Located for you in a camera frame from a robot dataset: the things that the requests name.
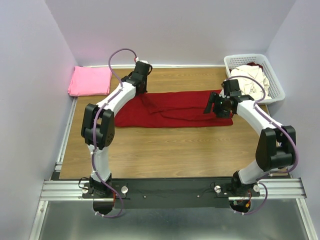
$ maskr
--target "plastic basket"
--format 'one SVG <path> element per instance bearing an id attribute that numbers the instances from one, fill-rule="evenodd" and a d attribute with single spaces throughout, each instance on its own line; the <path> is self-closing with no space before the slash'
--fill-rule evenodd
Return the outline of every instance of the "plastic basket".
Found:
<path id="1" fill-rule="evenodd" d="M 285 99 L 286 95 L 281 87 L 279 80 L 272 69 L 270 62 L 267 57 L 262 54 L 239 54 L 239 55 L 230 55 L 224 58 L 225 64 L 225 72 L 227 77 L 231 77 L 231 73 L 229 69 L 235 69 L 241 65 L 246 65 L 248 63 L 254 62 L 256 64 L 260 64 L 263 66 L 263 72 L 266 77 L 269 79 L 270 87 L 269 87 L 269 96 L 272 99 L 262 100 L 261 104 L 271 104 L 277 101 L 281 101 Z"/>

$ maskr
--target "wooden table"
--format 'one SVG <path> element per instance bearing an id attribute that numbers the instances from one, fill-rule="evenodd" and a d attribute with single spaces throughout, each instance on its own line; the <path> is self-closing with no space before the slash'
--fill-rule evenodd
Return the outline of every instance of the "wooden table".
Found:
<path id="1" fill-rule="evenodd" d="M 116 69 L 119 76 L 130 69 Z M 225 68 L 156 68 L 148 77 L 149 93 L 221 89 Z M 118 85 L 111 80 L 111 91 Z M 81 137 L 84 109 L 105 96 L 79 97 L 60 179 L 91 173 L 90 153 Z M 116 128 L 109 149 L 113 178 L 231 176 L 255 159 L 259 136 L 238 115 L 232 126 L 185 128 Z"/>

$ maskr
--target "pink cloth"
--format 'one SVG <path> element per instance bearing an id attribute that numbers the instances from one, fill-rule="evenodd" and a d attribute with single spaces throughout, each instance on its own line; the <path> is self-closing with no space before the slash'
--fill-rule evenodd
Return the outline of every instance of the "pink cloth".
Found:
<path id="1" fill-rule="evenodd" d="M 111 75 L 108 67 L 76 66 L 68 93 L 74 97 L 107 95 L 110 92 Z"/>

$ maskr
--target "dark red cloth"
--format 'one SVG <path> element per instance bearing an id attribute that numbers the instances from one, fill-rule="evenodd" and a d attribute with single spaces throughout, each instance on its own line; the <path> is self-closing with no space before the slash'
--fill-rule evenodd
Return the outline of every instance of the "dark red cloth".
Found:
<path id="1" fill-rule="evenodd" d="M 231 118 L 204 114 L 211 92 L 181 91 L 140 94 L 127 102 L 115 116 L 116 127 L 183 128 L 232 125 Z"/>

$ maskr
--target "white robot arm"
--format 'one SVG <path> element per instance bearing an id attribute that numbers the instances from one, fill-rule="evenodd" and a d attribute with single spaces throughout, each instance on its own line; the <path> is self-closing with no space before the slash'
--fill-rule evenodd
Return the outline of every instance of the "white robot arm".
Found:
<path id="1" fill-rule="evenodd" d="M 114 117 L 130 99 L 147 92 L 147 76 L 150 73 L 150 67 L 149 64 L 138 61 L 134 71 L 122 79 L 122 84 L 115 91 L 98 102 L 97 105 L 89 104 L 85 109 L 81 135 L 84 137 L 91 154 L 95 152 L 94 161 L 101 177 L 101 179 L 97 177 L 93 168 L 91 179 L 94 182 L 111 180 L 108 150 L 115 135 Z M 238 80 L 225 81 L 223 88 L 225 96 L 211 93 L 204 113 L 213 111 L 218 118 L 230 118 L 231 113 L 238 114 L 260 135 L 255 160 L 247 167 L 236 171 L 232 177 L 233 192 L 236 193 L 237 190 L 240 190 L 243 193 L 248 191 L 244 190 L 245 188 L 251 188 L 252 184 L 255 184 L 259 178 L 270 171 L 295 163 L 295 151 L 292 144 L 274 124 L 283 128 L 294 142 L 296 133 L 293 127 L 283 126 L 270 118 L 249 95 L 241 95 Z M 95 129 L 95 147 L 93 141 L 94 118 L 101 107 L 103 107 L 99 114 L 101 124 L 97 124 Z"/>

